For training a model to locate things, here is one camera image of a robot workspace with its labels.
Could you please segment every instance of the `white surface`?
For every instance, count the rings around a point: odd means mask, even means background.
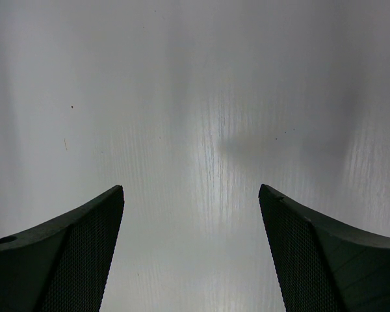
[[[390,1],[296,2],[0,1],[0,237],[121,184],[102,311],[272,312],[261,183],[390,236]]]

